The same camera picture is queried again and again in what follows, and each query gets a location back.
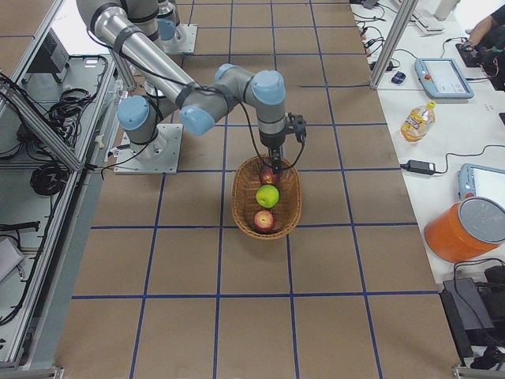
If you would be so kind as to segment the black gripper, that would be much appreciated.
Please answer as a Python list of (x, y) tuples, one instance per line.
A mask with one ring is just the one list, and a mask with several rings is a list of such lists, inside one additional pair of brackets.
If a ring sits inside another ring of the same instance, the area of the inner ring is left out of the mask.
[(270, 156), (270, 166), (274, 174), (281, 171), (282, 145), (285, 142), (285, 133), (268, 134), (260, 132), (260, 142), (267, 148)]

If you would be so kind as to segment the person forearm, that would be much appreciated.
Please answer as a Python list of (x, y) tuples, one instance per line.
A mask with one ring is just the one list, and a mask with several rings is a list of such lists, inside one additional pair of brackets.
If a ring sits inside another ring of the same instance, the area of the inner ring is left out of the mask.
[(468, 42), (476, 46), (494, 28), (504, 24), (504, 16), (492, 14), (479, 21), (469, 34)]

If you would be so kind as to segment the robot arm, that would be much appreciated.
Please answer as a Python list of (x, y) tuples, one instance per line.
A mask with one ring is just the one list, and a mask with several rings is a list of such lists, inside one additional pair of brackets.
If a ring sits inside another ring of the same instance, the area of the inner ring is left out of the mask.
[(274, 172), (281, 169), (286, 135), (282, 74), (276, 70), (251, 73), (224, 64), (210, 87), (197, 84), (164, 51), (164, 29), (170, 18), (159, 15), (161, 1), (79, 1), (77, 8), (89, 32), (135, 65), (180, 111), (183, 126), (202, 135), (239, 103), (256, 110), (260, 141), (268, 150)]
[(159, 38), (164, 51), (170, 53), (181, 52), (186, 36), (181, 26), (176, 1), (158, 0), (158, 7)]

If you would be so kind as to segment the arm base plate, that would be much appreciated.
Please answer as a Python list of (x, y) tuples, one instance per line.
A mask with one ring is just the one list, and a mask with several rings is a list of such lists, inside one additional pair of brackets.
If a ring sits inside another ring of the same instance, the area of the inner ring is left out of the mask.
[(166, 54), (192, 54), (196, 45), (196, 24), (159, 25), (159, 37)]
[(116, 174), (176, 174), (182, 140), (182, 124), (160, 123), (157, 134), (149, 144), (137, 144), (130, 137), (140, 137), (139, 142), (147, 142), (149, 136), (138, 130), (123, 133), (123, 143), (128, 147), (121, 149), (113, 167)]

